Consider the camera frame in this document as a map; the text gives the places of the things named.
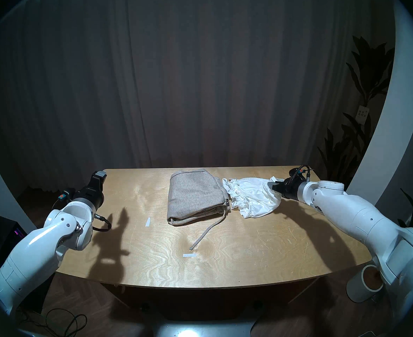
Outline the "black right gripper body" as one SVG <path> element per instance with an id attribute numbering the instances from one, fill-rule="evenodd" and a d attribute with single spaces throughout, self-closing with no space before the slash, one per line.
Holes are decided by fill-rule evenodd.
<path id="1" fill-rule="evenodd" d="M 307 183 L 304 177 L 294 177 L 279 184 L 279 192 L 287 200 L 303 201 L 303 189 Z"/>

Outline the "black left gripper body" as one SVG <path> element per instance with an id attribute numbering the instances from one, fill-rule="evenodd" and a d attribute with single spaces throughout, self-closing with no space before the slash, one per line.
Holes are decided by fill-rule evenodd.
<path id="1" fill-rule="evenodd" d="M 97 211 L 104 202 L 103 184 L 105 175 L 92 175 L 89 183 L 74 194 L 74 201 L 80 201 Z"/>

